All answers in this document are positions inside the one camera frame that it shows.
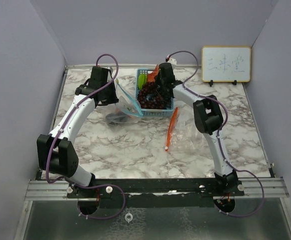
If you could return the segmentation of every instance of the plastic basket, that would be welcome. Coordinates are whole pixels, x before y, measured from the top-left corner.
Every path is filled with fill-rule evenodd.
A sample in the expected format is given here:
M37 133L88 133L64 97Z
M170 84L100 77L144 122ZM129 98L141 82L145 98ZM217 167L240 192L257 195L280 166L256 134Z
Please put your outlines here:
M138 88L138 77L140 74L149 74L152 73L154 70L147 69L147 68L139 68L136 71L136 79L135 79L135 98L138 97L138 93L140 89ZM171 98L171 108L169 109L144 109L142 108L141 111L144 117L171 117L174 113L174 99Z

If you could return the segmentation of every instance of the marble tabletop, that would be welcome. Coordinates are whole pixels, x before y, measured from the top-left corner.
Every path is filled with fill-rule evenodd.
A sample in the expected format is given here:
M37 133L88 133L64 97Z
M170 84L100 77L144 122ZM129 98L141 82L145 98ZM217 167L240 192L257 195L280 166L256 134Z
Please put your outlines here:
M176 79L185 80L193 68L174 70ZM132 95L136 68L121 68L117 78ZM69 69L57 111L57 125L69 109L75 89L91 75L91 69ZM201 81L201 71L187 86L203 95L215 95L229 113L223 137L229 158L238 169L258 177L270 177L268 165L242 84L214 84ZM165 151L169 117L152 117L137 123L109 127L105 116L114 105L98 106L86 119L74 143L79 164L99 179L105 178L209 178L214 177L214 162L203 135L195 127L193 110L176 100L179 119L170 149ZM251 177L238 173L239 177Z

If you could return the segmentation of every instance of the wall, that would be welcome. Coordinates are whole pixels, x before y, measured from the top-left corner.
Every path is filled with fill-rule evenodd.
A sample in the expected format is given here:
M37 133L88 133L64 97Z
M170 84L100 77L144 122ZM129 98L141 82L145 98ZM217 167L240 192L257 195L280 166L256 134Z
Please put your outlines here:
M291 196L291 0L280 0L252 48L248 97L270 162Z
M31 0L69 65L111 53L121 64L154 64L204 45L252 46L277 0ZM194 64L187 54L178 63Z
M65 64L29 0L0 0L0 240L14 237Z

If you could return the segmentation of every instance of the table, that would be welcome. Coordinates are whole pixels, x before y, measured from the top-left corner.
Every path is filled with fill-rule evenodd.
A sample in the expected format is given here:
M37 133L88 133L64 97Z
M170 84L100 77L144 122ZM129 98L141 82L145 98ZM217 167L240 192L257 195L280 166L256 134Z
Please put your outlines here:
M193 71L193 68L177 68L174 74L176 79L185 80ZM137 68L121 68L117 75L120 84L132 95L136 73ZM90 75L91 68L68 70L54 125L69 109L75 89ZM229 120L223 128L223 137L232 164L258 177L270 177L243 85L218 83L210 87L201 81L200 70L187 85L197 93L215 95L227 107ZM170 118L144 118L136 124L109 127L104 118L114 110L114 105L97 107L74 143L79 164L99 179L214 177L212 156L203 135L195 128L192 108L178 100L175 105L179 107L180 117L168 152L164 147ZM247 173L238 176L250 177Z

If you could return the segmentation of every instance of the whiteboard frame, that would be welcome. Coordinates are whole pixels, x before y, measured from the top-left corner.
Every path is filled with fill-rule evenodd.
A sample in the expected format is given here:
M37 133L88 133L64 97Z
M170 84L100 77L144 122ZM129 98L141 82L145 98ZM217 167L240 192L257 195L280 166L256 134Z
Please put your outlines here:
M251 80L251 47L249 46L231 46L231 45L207 45L203 46L201 49L201 71L202 71L202 81L205 83L210 83L211 80L213 80L214 83L233 83L233 81L229 80L214 80L214 79L209 79L209 80L204 80L204 48L248 48L250 50L250 68L249 68L249 79L246 81L237 81L237 83L247 83Z

